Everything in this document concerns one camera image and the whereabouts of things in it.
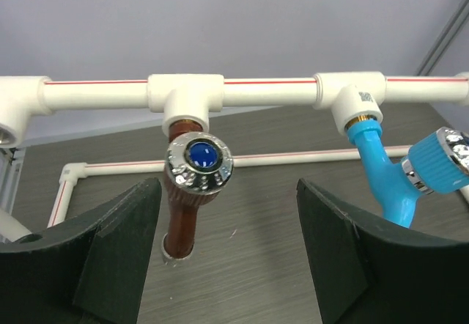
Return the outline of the brown faucet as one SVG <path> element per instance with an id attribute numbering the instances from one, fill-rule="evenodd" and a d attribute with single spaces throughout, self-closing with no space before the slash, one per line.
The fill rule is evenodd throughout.
<path id="1" fill-rule="evenodd" d="M 234 164 L 228 146 L 199 123 L 181 119 L 170 125 L 163 170 L 170 213 L 161 244 L 166 262 L 175 265 L 190 258 L 199 208 L 224 189 Z"/>

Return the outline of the white PVC pipe frame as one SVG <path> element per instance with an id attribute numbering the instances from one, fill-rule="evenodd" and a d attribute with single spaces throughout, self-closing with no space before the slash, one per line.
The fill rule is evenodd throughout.
<path id="1" fill-rule="evenodd" d="M 446 101 L 468 104 L 468 75 L 388 77 L 379 72 L 318 73 L 310 78 L 226 79 L 221 75 L 152 75 L 144 81 L 52 81 L 45 76 L 1 79 L 1 146 L 17 147 L 34 116 L 61 110 L 147 108 L 162 129 L 181 119 L 209 132 L 209 115 L 225 107 L 302 106 L 328 109 L 338 132 L 380 123 L 380 105 Z"/>

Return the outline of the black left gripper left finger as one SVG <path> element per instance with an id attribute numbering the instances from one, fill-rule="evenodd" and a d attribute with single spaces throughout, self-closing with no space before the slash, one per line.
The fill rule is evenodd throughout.
<path id="1" fill-rule="evenodd" d="M 1 245 L 1 322 L 135 323 L 161 195 L 160 181 L 149 178 Z"/>

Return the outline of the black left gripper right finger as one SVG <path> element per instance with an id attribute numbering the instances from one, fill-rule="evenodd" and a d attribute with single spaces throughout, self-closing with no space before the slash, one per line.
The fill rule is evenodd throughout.
<path id="1" fill-rule="evenodd" d="M 300 225 L 324 323 L 466 323 L 468 244 L 413 231 L 308 180 Z"/>

